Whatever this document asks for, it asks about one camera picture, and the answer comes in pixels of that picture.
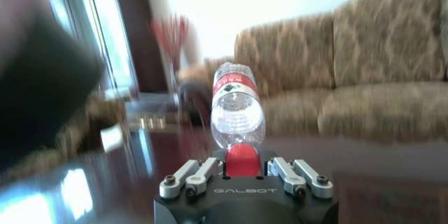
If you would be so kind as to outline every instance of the table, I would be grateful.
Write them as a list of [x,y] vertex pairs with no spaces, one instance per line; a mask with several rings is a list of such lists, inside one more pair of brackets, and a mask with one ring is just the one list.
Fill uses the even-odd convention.
[[[90,154],[51,173],[0,188],[0,223],[150,223],[159,183],[216,145],[203,129],[132,133],[126,146]],[[266,148],[303,158],[322,174],[350,170],[447,183],[448,144],[372,146],[343,138],[274,138]]]

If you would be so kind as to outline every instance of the sofa cushion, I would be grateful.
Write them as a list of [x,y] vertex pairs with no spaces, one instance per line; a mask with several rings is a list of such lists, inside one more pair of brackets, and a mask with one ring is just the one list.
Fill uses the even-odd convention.
[[330,89],[303,89],[262,100],[267,134],[316,135],[318,115]]
[[336,86],[444,77],[442,0],[350,0],[335,10]]
[[322,135],[379,143],[448,135],[448,83],[386,83],[338,88],[319,114]]
[[332,14],[244,30],[235,61],[251,66],[262,97],[300,88],[332,88]]

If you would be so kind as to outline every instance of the water bottle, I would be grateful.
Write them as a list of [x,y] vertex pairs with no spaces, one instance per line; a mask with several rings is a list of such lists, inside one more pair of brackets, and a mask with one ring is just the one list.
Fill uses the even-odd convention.
[[216,70],[211,121],[222,148],[238,143],[262,146],[267,125],[254,74],[246,65],[227,62]]

